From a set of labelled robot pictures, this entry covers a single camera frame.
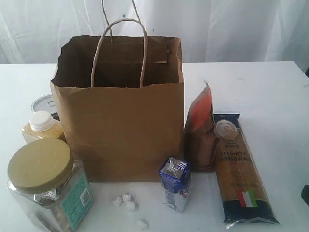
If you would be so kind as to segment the blue white milk carton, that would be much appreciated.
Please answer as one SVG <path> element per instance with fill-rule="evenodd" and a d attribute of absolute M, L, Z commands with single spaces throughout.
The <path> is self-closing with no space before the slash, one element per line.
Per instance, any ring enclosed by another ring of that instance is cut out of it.
<path fill-rule="evenodd" d="M 191 165 L 169 156 L 159 170 L 164 204 L 176 212 L 184 211 L 191 192 Z"/>

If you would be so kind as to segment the white backdrop curtain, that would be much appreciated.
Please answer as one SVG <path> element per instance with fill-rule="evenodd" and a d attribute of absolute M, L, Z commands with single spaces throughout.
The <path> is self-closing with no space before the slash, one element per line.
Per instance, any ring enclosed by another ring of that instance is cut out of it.
<path fill-rule="evenodd" d="M 3 0 L 1 63 L 55 63 L 77 35 L 139 18 L 150 36 L 181 39 L 183 62 L 309 65 L 306 0 Z"/>

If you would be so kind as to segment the brown orange snack pouch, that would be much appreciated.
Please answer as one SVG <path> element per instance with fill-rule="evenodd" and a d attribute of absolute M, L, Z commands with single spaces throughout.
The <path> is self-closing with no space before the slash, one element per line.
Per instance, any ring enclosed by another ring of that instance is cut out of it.
<path fill-rule="evenodd" d="M 208 83 L 192 101 L 184 128 L 184 158 L 193 172 L 213 172 L 219 138 L 214 132 L 212 94 Z"/>

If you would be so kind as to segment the yellow grain bottle white cap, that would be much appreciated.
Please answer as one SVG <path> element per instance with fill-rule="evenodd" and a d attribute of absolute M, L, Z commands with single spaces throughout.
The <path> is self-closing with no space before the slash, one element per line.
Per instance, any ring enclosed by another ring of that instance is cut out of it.
<path fill-rule="evenodd" d="M 61 123 L 55 120 L 48 111 L 37 111 L 22 128 L 26 143 L 44 138 L 56 138 L 66 142 Z"/>

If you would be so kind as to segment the silver pull-tab tin can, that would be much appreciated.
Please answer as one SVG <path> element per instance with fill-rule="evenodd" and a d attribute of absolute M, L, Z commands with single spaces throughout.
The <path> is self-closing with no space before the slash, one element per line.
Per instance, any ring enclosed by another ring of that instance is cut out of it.
<path fill-rule="evenodd" d="M 32 112 L 47 111 L 51 114 L 53 119 L 59 121 L 59 116 L 56 104 L 52 94 L 47 94 L 36 99 L 31 105 Z"/>

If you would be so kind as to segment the clear jar gold lid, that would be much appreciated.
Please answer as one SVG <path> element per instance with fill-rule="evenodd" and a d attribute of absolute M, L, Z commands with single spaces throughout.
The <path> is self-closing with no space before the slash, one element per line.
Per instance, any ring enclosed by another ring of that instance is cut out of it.
<path fill-rule="evenodd" d="M 56 138 L 30 142 L 15 152 L 7 167 L 7 187 L 36 227 L 73 232 L 93 197 L 81 161 Z"/>

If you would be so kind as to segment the spaghetti pasta package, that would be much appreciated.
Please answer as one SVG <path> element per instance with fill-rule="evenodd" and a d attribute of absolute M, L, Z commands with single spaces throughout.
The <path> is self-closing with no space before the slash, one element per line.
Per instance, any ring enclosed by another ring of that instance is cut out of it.
<path fill-rule="evenodd" d="M 268 196 L 239 124 L 239 114 L 214 114 L 219 138 L 215 172 L 229 228 L 237 223 L 277 224 Z"/>

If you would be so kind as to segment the brown paper bag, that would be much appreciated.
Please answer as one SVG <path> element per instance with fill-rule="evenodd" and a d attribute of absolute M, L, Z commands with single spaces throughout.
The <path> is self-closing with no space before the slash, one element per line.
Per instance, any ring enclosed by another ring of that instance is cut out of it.
<path fill-rule="evenodd" d="M 158 182 L 183 157 L 184 78 L 177 37 L 75 36 L 50 82 L 66 141 L 92 182 Z"/>

